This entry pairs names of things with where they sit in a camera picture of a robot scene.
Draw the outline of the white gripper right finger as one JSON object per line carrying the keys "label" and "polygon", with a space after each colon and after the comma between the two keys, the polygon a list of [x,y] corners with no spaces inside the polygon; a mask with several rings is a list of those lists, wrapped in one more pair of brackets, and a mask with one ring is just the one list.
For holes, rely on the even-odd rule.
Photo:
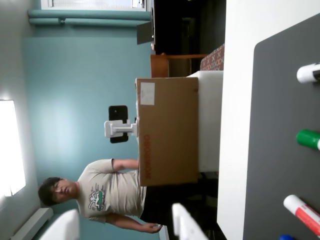
{"label": "white gripper right finger", "polygon": [[180,203],[172,205],[173,232],[180,240],[208,240],[191,214]]}

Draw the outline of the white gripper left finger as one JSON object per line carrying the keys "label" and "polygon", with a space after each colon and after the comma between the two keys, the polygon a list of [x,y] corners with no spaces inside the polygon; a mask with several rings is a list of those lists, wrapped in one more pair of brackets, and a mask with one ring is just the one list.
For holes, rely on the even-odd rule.
{"label": "white gripper left finger", "polygon": [[79,240],[80,216],[76,209],[69,210],[58,217],[43,233],[40,240]]}

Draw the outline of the person's hand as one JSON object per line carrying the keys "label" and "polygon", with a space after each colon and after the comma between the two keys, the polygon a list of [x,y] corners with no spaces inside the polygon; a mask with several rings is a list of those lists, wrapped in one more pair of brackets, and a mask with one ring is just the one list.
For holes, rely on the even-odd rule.
{"label": "person's hand", "polygon": [[155,234],[158,233],[162,227],[163,226],[161,224],[146,223],[142,225],[141,229],[144,233]]}

